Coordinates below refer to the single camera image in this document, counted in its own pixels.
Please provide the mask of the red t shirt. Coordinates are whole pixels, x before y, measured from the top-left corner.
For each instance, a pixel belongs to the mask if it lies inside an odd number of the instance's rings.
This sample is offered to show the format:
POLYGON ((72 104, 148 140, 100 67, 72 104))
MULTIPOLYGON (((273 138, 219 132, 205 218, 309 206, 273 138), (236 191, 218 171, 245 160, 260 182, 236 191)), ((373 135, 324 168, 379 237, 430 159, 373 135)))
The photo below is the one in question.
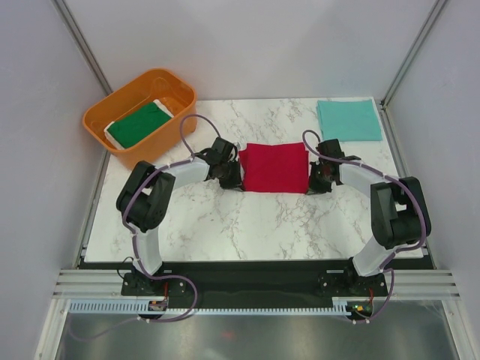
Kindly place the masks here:
POLYGON ((257 193, 306 194, 309 154, 301 142, 280 145, 248 143, 239 152, 243 187, 257 193))

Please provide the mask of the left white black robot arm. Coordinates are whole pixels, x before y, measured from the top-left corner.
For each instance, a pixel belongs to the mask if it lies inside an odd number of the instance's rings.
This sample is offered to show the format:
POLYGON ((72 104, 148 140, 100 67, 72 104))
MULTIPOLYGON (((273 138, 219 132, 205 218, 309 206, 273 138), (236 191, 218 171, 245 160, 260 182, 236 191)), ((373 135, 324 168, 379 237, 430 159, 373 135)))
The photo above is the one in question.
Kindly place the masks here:
POLYGON ((217 180, 223 189, 242 189, 237 145, 217 137, 211 147, 170 165, 156 167, 142 160, 121 189, 115 207, 132 234, 133 265, 142 272, 138 284, 147 294, 156 295, 164 288, 165 278, 157 272, 163 263, 159 228, 173 191, 209 180, 217 180))

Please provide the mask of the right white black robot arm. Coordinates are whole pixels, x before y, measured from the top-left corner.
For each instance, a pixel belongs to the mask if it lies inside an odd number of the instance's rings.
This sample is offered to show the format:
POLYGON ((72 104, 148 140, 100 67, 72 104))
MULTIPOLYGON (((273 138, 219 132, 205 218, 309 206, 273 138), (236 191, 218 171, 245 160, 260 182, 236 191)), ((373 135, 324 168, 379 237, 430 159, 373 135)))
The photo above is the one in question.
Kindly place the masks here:
POLYGON ((370 199, 372 238, 349 259, 343 276, 345 290, 361 295, 370 287, 371 276, 382 273, 400 252, 421 248, 431 234, 422 186, 415 177, 395 178, 359 157, 347 157, 337 139, 320 142, 311 151, 318 157, 310 164, 311 193, 347 185, 370 199))

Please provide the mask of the teal folded t shirt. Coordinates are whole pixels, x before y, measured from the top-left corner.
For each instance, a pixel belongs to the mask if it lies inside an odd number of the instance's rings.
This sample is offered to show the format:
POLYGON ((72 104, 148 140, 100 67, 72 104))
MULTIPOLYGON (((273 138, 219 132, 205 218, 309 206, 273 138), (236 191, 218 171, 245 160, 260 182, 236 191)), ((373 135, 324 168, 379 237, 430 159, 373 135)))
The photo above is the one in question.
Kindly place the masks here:
POLYGON ((375 142, 383 139, 372 100, 318 100, 316 110, 324 140, 375 142))

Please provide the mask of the orange plastic basket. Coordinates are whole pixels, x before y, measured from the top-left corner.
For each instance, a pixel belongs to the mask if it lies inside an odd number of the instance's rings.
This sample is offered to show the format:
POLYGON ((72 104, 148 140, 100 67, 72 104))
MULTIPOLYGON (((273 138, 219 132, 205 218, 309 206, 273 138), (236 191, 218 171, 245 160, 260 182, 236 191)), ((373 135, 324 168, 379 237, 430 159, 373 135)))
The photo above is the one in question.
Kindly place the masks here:
POLYGON ((195 118, 185 119, 196 112, 197 93, 177 74, 163 68, 146 71, 88 109, 83 127, 124 167, 133 169, 137 162, 155 162, 181 141, 181 135, 193 133, 195 118), (136 145, 117 149, 106 138, 104 129, 111 122, 121 121, 141 107, 159 100, 173 117, 162 127, 136 145))

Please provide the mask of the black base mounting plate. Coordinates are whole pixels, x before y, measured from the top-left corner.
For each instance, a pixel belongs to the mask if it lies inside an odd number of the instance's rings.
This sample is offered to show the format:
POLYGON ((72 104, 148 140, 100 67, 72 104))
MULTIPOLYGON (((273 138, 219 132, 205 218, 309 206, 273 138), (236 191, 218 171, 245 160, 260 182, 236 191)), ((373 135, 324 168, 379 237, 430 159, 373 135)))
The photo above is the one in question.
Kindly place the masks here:
POLYGON ((123 296, 165 296, 182 308, 300 307, 331 305, 335 298, 380 299, 386 277, 347 276, 349 260, 165 262, 153 281, 131 261, 80 264, 82 270, 114 270, 123 296))

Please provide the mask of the right aluminium frame post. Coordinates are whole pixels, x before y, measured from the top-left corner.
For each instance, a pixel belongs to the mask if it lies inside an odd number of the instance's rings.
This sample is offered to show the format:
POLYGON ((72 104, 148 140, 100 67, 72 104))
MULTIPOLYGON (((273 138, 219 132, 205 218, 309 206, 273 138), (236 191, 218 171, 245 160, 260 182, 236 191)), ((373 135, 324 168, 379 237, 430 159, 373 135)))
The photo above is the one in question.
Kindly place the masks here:
POLYGON ((426 18, 424 19, 424 22, 418 30, 417 35, 415 36, 405 57, 403 58, 400 67, 394 75, 394 78, 391 81, 390 85, 388 86, 385 95, 379 102, 382 110, 386 111, 388 105, 392 102, 405 76, 407 75, 408 71, 416 60, 422 47, 425 45, 425 42, 427 41, 430 33, 433 31, 434 26, 437 24, 437 21, 442 16, 443 11, 446 9, 448 4, 449 0, 436 0, 433 2, 431 9, 429 10, 426 18))

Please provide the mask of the aluminium frame post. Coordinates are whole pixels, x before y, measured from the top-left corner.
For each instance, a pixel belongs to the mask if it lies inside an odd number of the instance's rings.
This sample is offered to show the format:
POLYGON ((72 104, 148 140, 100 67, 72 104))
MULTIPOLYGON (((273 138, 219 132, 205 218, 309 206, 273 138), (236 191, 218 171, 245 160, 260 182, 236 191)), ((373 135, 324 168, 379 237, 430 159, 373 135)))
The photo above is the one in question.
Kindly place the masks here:
POLYGON ((70 36, 73 38, 76 46, 78 47, 81 55, 85 59, 89 69, 93 73, 95 79, 103 90, 105 95, 112 93, 112 87, 110 86, 98 60, 95 57, 86 36, 83 34, 78 22, 76 21, 74 14, 68 3, 65 0, 52 0, 52 4, 57 10, 63 23, 65 24, 70 36))
POLYGON ((392 102, 405 76, 407 75, 408 71, 416 60, 422 47, 425 45, 425 42, 427 41, 430 33, 433 31, 434 26, 437 24, 437 21, 442 16, 443 11, 446 9, 448 4, 449 0, 436 0, 433 2, 431 9, 429 10, 426 18, 424 19, 424 22, 418 30, 417 35, 415 36, 405 57, 403 58, 400 67, 394 75, 394 78, 391 81, 390 85, 388 86, 385 95, 379 102, 382 110, 386 111, 388 105, 392 102))

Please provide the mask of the left aluminium frame post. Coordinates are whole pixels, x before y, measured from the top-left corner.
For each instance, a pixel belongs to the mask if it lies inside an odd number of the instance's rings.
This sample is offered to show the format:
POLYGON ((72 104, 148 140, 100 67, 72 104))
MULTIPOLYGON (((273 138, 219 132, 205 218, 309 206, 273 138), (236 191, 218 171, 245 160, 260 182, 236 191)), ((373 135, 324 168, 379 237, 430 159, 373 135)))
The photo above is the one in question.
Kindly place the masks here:
POLYGON ((70 36, 73 38, 76 46, 78 47, 81 55, 85 59, 89 69, 93 73, 95 79, 103 90, 105 95, 112 93, 112 87, 110 86, 98 60, 95 57, 86 36, 83 34, 78 22, 76 21, 74 14, 68 3, 65 0, 52 0, 52 4, 57 10, 63 23, 65 24, 70 36))

